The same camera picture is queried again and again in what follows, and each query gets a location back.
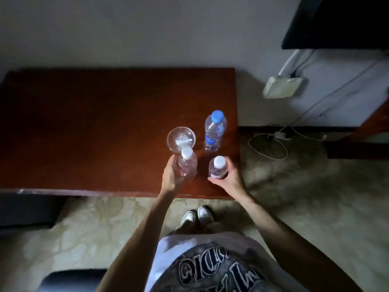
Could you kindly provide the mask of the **person's left hand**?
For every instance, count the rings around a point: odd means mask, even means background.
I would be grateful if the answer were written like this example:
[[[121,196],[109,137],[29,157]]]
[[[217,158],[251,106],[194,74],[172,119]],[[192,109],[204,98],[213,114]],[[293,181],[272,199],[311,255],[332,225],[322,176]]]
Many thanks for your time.
[[[178,191],[182,188],[182,185],[185,182],[185,178],[180,175],[179,171],[177,173],[178,173],[177,175],[174,175],[170,171],[170,159],[169,159],[163,171],[160,194],[167,194],[167,193],[172,193],[174,195],[178,194]]]

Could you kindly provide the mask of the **person's right hand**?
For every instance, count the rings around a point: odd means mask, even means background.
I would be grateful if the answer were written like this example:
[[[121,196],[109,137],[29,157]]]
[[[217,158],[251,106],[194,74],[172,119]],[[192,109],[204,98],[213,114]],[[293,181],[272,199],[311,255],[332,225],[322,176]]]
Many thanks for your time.
[[[214,185],[220,186],[228,195],[239,201],[240,198],[247,196],[246,186],[242,181],[242,176],[236,167],[236,173],[233,176],[228,176],[224,179],[208,177],[208,180]]]

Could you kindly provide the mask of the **small clear white-capped water bottle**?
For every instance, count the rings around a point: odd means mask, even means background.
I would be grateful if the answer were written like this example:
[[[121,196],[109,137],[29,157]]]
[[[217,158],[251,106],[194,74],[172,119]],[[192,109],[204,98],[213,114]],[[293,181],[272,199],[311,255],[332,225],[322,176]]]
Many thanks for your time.
[[[214,157],[208,167],[208,176],[211,178],[224,179],[228,173],[228,164],[224,156]]]

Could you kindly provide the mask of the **pink-tinted white-capped water bottle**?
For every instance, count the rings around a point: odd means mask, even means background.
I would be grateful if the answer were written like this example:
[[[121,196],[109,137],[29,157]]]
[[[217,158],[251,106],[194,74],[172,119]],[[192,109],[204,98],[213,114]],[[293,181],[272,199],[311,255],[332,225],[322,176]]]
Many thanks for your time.
[[[178,170],[182,177],[192,178],[197,175],[197,156],[191,147],[184,147],[178,156]]]

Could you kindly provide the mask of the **person's right forearm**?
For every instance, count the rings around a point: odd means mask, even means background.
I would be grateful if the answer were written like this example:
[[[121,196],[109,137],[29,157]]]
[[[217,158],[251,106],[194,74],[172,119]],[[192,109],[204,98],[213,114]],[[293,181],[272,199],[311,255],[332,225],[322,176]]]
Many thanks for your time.
[[[281,268],[310,292],[363,292],[329,257],[269,213],[244,189],[234,189],[230,196],[246,210]]]

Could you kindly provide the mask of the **blue-capped clear water bottle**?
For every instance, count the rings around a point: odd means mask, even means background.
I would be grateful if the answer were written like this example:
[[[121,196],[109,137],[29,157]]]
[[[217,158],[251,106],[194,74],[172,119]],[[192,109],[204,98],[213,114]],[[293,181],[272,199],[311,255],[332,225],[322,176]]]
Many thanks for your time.
[[[221,147],[221,140],[227,128],[227,120],[221,110],[216,110],[205,121],[204,150],[217,152]]]

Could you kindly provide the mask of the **person's white right shoe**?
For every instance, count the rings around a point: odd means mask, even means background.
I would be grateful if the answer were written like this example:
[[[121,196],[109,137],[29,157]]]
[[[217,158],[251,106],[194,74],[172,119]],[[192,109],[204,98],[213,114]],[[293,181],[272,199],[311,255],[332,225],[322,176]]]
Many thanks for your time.
[[[201,206],[197,209],[197,218],[199,224],[203,227],[215,222],[214,216],[210,209],[206,206]]]

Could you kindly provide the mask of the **person's white shoe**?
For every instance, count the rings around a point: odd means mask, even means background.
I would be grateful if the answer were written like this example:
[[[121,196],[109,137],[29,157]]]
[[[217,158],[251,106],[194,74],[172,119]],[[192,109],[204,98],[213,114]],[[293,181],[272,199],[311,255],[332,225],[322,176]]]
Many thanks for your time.
[[[214,216],[210,209],[206,206],[201,206],[197,209],[197,218],[199,224],[203,227],[215,222]]]
[[[187,211],[182,217],[181,226],[187,224],[196,224],[197,216],[194,211]]]

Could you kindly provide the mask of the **person's white left shoe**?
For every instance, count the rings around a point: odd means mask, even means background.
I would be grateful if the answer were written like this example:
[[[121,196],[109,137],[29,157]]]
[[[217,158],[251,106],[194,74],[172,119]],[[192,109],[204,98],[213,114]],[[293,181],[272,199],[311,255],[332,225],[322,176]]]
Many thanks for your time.
[[[196,224],[197,216],[194,211],[187,211],[182,217],[181,226],[187,224]]]

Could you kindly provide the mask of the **person's printed shirt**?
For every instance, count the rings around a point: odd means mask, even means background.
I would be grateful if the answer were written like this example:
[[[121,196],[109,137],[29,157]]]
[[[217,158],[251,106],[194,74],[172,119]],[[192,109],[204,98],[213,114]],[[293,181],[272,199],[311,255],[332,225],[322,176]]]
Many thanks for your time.
[[[261,244],[237,232],[169,235],[145,292],[309,292]]]

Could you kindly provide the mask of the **dark wooden cabinet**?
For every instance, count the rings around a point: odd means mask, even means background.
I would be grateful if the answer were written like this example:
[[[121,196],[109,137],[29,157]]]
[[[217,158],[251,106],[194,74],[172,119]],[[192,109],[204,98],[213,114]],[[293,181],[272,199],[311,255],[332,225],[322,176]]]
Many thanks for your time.
[[[328,159],[389,161],[389,141],[369,142],[372,137],[389,133],[389,96],[372,115],[349,136],[324,142]]]

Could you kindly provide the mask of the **black chair seat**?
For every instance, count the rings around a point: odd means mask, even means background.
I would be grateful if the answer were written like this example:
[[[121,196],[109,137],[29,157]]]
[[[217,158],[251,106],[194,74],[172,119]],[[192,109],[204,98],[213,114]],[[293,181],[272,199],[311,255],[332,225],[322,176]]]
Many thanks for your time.
[[[37,292],[95,292],[107,269],[71,269],[47,275]]]

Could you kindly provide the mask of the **white wall junction box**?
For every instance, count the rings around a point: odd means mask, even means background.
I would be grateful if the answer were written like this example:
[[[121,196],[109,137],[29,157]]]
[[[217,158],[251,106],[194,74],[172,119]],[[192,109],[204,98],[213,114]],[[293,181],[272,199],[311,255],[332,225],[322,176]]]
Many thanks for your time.
[[[270,77],[263,89],[263,98],[281,99],[292,97],[302,86],[304,78],[291,76]]]

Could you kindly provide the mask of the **white wall conduit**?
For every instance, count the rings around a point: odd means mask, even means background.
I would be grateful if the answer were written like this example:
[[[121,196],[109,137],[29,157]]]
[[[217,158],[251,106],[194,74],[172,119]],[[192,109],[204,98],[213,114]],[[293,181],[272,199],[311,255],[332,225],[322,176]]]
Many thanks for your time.
[[[282,76],[283,72],[285,71],[285,69],[287,68],[287,66],[289,65],[289,63],[294,59],[294,57],[300,52],[300,49],[296,49],[290,56],[289,58],[286,60],[286,62],[283,64],[282,68],[280,69],[280,71],[278,72],[278,76]]]

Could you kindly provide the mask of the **black wall-mounted television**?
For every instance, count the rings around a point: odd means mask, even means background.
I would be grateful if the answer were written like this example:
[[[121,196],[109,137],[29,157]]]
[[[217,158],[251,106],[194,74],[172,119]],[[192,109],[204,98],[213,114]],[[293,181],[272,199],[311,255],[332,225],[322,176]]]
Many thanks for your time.
[[[389,49],[389,0],[301,0],[286,49]]]

